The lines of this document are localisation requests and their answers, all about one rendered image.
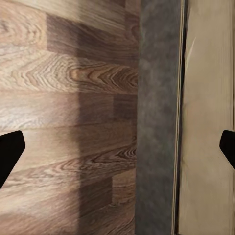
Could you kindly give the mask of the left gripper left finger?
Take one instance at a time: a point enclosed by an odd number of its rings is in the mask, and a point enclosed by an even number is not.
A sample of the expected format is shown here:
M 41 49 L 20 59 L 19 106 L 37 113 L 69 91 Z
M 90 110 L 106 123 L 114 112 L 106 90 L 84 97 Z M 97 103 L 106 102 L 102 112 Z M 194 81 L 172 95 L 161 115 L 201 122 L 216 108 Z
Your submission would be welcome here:
M 0 136 L 0 189 L 25 150 L 21 130 Z

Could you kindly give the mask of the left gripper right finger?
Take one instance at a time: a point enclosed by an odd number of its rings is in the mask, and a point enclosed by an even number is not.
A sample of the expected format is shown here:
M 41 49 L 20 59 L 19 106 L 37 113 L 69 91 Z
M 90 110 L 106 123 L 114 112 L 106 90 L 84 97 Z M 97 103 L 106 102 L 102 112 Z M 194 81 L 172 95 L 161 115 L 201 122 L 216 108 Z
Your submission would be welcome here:
M 235 169 L 235 132 L 224 130 L 219 147 Z

